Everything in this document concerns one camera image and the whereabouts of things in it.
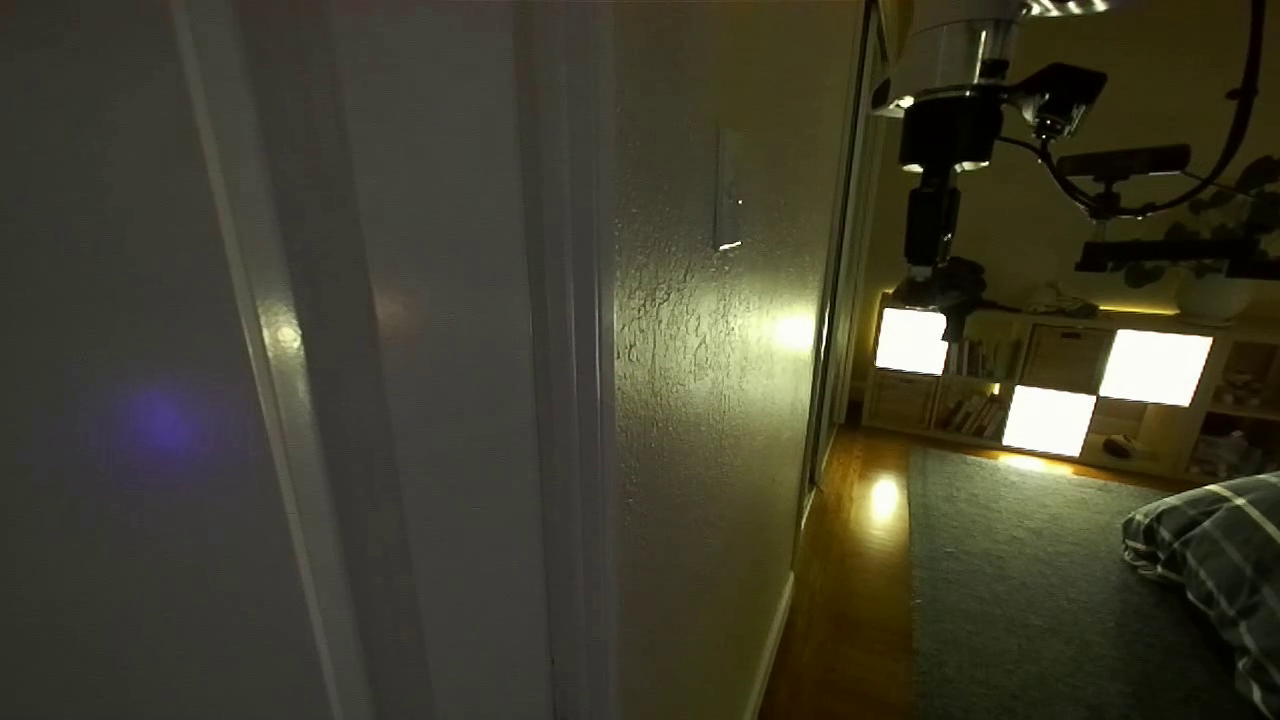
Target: gray carpet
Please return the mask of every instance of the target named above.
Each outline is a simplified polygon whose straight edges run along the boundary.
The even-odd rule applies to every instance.
[[[1233,659],[1121,558],[1157,491],[915,452],[911,707],[946,720],[1233,720]]]

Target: plaid blanket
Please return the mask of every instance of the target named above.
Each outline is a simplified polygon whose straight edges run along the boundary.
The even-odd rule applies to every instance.
[[[1205,485],[1121,527],[1138,577],[1172,581],[1234,651],[1234,688],[1280,720],[1280,472]]]

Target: carpet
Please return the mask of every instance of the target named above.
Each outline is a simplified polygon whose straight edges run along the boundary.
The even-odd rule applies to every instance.
[[[1158,491],[915,452],[911,707],[926,720],[1233,720],[1233,659],[1121,558]]]

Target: cable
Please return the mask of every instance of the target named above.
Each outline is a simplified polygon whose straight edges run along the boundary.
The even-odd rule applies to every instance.
[[[1248,50],[1242,50],[1238,87],[1227,91],[1227,98],[1234,98],[1227,140],[1222,140],[1217,164],[1187,190],[1180,190],[1172,199],[1136,204],[1136,208],[1113,204],[1116,190],[1094,190],[1093,196],[1075,180],[1069,180],[1054,167],[1054,158],[1052,158],[1043,140],[1039,144],[1007,140],[1007,136],[998,136],[998,140],[1035,150],[1039,164],[1047,167],[1047,174],[1094,219],[1150,217],[1150,210],[1164,210],[1164,208],[1180,208],[1180,204],[1196,199],[1199,190],[1206,190],[1227,171],[1227,164],[1234,158],[1234,150],[1238,150],[1238,144],[1248,136],[1252,105],[1254,105],[1254,87],[1261,87],[1265,29],[1266,29],[1266,0],[1248,0]]]

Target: wooden floor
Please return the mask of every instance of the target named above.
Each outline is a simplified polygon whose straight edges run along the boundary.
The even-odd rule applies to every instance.
[[[911,717],[911,558],[909,461],[919,439],[839,431],[811,498],[790,619],[760,720],[899,720]],[[1080,481],[1121,481],[1084,463],[973,452]]]

